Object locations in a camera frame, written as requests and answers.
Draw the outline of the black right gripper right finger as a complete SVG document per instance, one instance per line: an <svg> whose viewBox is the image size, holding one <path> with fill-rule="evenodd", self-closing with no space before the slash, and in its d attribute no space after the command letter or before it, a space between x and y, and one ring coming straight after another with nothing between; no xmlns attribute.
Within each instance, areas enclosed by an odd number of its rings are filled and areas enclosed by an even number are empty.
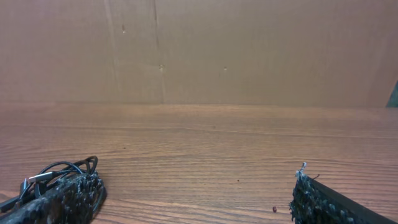
<svg viewBox="0 0 398 224"><path fill-rule="evenodd" d="M295 224L397 224L309 177L304 162L296 171L293 200L289 203Z"/></svg>

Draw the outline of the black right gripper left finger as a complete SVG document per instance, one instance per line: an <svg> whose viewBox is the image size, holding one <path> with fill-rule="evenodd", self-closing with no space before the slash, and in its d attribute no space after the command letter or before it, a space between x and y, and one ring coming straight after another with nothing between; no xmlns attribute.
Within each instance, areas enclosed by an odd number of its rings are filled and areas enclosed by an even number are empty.
<svg viewBox="0 0 398 224"><path fill-rule="evenodd" d="M1 224L87 224L95 218L106 196L98 173L73 175L1 217Z"/></svg>

